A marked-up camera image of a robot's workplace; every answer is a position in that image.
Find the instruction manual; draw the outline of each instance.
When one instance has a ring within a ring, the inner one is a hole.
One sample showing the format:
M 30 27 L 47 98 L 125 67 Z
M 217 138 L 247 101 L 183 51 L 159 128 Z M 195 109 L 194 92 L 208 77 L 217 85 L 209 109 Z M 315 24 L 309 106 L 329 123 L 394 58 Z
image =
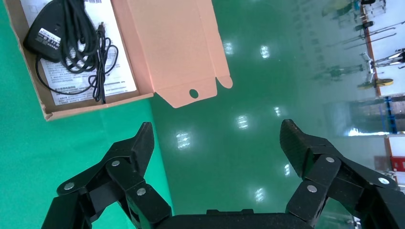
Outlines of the instruction manual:
M 51 0 L 21 0 L 24 9 L 25 17 L 28 25 L 31 26 L 35 18 Z M 112 43 L 118 48 L 118 59 L 114 69 L 106 75 L 104 89 L 106 96 L 121 94 L 125 92 L 133 92 L 136 90 L 135 82 L 132 77 L 131 69 L 125 55 L 124 45 L 122 44 L 119 34 L 117 21 L 114 16 L 114 11 L 110 0 L 85 0 L 85 9 L 95 28 L 103 22 L 106 28 L 106 36 L 109 37 Z M 40 33 L 59 45 L 60 37 L 55 36 L 51 32 L 42 29 Z M 106 63 L 106 71 L 110 69 L 116 50 L 110 49 Z M 83 90 L 89 86 L 88 77 L 95 75 L 96 71 L 73 74 L 65 69 L 61 63 L 53 63 L 46 60 L 41 60 L 46 79 L 51 88 L 69 93 Z M 79 102 L 83 100 L 93 99 L 93 88 L 87 92 L 78 95 L 63 95 L 52 92 L 52 97 L 56 105 Z

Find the green epoxy floor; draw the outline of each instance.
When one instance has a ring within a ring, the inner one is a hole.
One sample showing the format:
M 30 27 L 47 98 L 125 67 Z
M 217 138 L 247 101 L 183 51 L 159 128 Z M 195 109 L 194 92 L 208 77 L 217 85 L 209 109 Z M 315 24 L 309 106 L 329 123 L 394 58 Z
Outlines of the green epoxy floor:
M 283 119 L 328 138 L 348 158 L 374 169 L 385 155 L 382 137 L 348 137 L 355 125 L 344 105 L 375 97 L 358 90 L 365 73 L 339 82 L 313 80 L 325 68 L 362 64 L 366 47 L 327 45 L 355 37 L 354 20 L 339 26 L 321 12 L 330 0 L 213 0 L 232 89 L 179 109 L 151 100 L 177 214 L 207 209 L 284 212 L 300 179 L 279 146 Z M 336 107 L 330 112 L 327 107 Z M 349 228 L 343 207 L 331 201 L 320 228 Z

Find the cardboard box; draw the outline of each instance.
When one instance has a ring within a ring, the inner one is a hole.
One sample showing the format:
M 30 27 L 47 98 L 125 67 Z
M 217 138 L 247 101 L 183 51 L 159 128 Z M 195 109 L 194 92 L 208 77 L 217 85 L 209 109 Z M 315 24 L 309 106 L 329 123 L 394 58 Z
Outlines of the cardboard box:
M 211 0 L 111 2 L 138 90 L 109 96 L 107 104 L 87 100 L 56 106 L 37 79 L 35 56 L 22 46 L 29 28 L 21 3 L 4 0 L 46 120 L 150 98 L 155 92 L 177 108 L 216 96 L 215 79 L 232 87 Z M 191 97 L 190 90 L 198 97 Z

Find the pink box flap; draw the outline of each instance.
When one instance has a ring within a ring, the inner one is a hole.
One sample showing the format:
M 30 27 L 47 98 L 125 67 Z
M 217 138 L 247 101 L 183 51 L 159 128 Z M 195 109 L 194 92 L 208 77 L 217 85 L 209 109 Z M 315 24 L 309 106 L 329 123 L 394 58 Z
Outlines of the pink box flap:
M 128 0 L 128 4 L 153 89 L 173 107 L 216 96 L 216 78 L 232 87 L 211 0 Z M 190 96 L 191 89 L 198 98 Z

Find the metal rivet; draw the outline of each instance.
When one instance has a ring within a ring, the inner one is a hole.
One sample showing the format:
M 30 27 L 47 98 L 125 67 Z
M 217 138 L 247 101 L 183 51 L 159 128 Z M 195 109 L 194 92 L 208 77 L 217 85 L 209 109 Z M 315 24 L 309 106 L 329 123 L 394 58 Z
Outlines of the metal rivet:
M 379 180 L 381 183 L 385 184 L 385 185 L 388 185 L 388 184 L 390 183 L 387 179 L 382 178 L 382 177 L 378 178 L 378 180 Z
M 307 189 L 310 192 L 317 192 L 318 191 L 317 188 L 315 186 L 313 186 L 313 185 L 308 185 Z
M 73 189 L 74 186 L 75 186 L 75 184 L 73 182 L 69 182 L 64 186 L 64 190 Z
M 112 166 L 117 166 L 119 165 L 119 161 L 113 161 L 113 163 L 111 163 Z
M 332 157 L 327 157 L 326 160 L 331 162 L 331 163 L 335 162 L 335 160 Z
M 138 189 L 138 191 L 137 191 L 137 195 L 138 196 L 142 196 L 143 194 L 145 194 L 146 193 L 146 189 L 144 189 L 144 188 L 140 188 L 140 189 Z

